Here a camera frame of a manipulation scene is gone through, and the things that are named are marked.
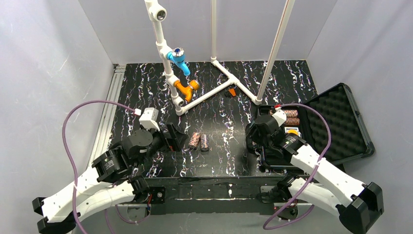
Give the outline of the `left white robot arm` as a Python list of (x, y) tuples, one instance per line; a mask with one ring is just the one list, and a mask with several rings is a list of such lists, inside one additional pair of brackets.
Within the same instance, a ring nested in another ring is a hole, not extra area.
[(180, 152), (188, 135), (167, 124), (167, 132), (140, 127), (96, 158), (77, 181), (50, 197), (37, 197), (32, 206), (43, 218), (41, 234), (67, 234), (78, 221), (125, 202), (146, 202), (150, 187), (133, 172), (159, 152)]

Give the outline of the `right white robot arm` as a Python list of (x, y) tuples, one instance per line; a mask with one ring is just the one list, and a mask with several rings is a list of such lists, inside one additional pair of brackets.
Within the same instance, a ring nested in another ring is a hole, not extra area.
[(331, 164), (294, 133), (281, 129), (275, 115), (259, 116), (245, 130), (246, 139), (263, 150), (274, 150), (319, 184), (298, 175), (286, 175), (270, 192), (285, 201), (304, 200), (338, 217), (353, 234), (367, 233), (384, 212), (382, 188), (366, 184)]

